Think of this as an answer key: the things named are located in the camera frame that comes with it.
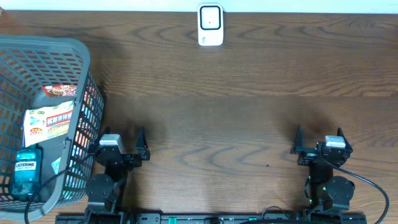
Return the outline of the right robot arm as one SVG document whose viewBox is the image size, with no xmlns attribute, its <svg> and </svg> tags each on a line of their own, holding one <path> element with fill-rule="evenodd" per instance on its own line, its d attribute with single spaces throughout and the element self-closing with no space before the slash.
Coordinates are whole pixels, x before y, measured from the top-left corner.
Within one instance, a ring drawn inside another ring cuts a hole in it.
<svg viewBox="0 0 398 224">
<path fill-rule="evenodd" d="M 311 200 L 314 211 L 341 213 L 349 210 L 354 183 L 335 176 L 333 170 L 341 167 L 352 152 L 353 148 L 340 128 L 335 136 L 325 136 L 325 140 L 315 147 L 304 146 L 302 128 L 298 128 L 290 153 L 298 155 L 298 165 L 309 169 L 305 195 Z"/>
</svg>

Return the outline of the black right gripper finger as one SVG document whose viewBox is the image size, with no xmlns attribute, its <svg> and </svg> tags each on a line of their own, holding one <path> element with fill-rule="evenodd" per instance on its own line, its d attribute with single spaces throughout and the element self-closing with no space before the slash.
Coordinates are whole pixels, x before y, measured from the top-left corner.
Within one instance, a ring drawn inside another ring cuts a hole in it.
<svg viewBox="0 0 398 224">
<path fill-rule="evenodd" d="M 344 142 L 345 142 L 345 149 L 346 149 L 347 151 L 352 151 L 352 147 L 351 147 L 351 145 L 349 144 L 348 140 L 346 139 L 346 137 L 345 137 L 345 135 L 344 135 L 344 133 L 343 133 L 343 130 L 342 130 L 341 128 L 338 128 L 338 129 L 337 129 L 337 136 L 343 138 L 343 140 L 344 140 Z"/>
<path fill-rule="evenodd" d="M 301 125 L 298 126 L 298 130 L 296 132 L 295 140 L 293 143 L 294 149 L 303 148 L 303 137 L 302 137 L 302 127 Z"/>
</svg>

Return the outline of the red chocolate bar wrapper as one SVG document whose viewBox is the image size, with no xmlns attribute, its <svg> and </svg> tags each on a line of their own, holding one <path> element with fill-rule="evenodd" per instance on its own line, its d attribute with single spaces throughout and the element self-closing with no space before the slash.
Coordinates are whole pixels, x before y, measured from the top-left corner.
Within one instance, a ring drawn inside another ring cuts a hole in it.
<svg viewBox="0 0 398 224">
<path fill-rule="evenodd" d="M 75 96 L 76 89 L 76 85 L 49 85 L 41 88 L 49 97 Z"/>
</svg>

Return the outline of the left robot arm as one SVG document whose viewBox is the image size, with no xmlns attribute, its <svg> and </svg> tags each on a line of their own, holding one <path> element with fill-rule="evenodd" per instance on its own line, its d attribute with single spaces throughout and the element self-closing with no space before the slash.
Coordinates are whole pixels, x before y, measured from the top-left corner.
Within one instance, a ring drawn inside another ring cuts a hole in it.
<svg viewBox="0 0 398 224">
<path fill-rule="evenodd" d="M 150 159 L 144 128 L 140 128 L 134 148 L 136 154 L 123 154 L 121 136 L 104 130 L 89 147 L 89 155 L 104 167 L 102 174 L 94 175 L 86 184 L 88 206 L 84 223 L 135 223 L 135 215 L 121 208 L 128 174 Z"/>
</svg>

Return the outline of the yellow white wipes packet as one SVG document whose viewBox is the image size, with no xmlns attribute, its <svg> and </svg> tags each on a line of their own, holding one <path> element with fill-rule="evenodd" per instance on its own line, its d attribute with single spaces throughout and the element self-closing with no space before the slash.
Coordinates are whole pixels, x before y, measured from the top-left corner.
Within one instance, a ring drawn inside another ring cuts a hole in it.
<svg viewBox="0 0 398 224">
<path fill-rule="evenodd" d="M 73 101 L 66 101 L 56 106 L 27 110 L 23 122 L 24 147 L 66 134 L 73 109 Z"/>
</svg>

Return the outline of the mint green wipes pack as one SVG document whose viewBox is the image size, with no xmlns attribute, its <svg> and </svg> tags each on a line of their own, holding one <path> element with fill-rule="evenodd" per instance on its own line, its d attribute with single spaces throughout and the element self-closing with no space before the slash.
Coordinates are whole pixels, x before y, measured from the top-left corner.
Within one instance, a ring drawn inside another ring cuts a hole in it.
<svg viewBox="0 0 398 224">
<path fill-rule="evenodd" d="M 52 169 L 55 174 L 58 174 L 58 172 L 59 172 L 60 161 L 61 161 L 61 157 L 59 157 L 58 159 L 56 159 L 55 161 L 53 161 L 51 163 Z"/>
</svg>

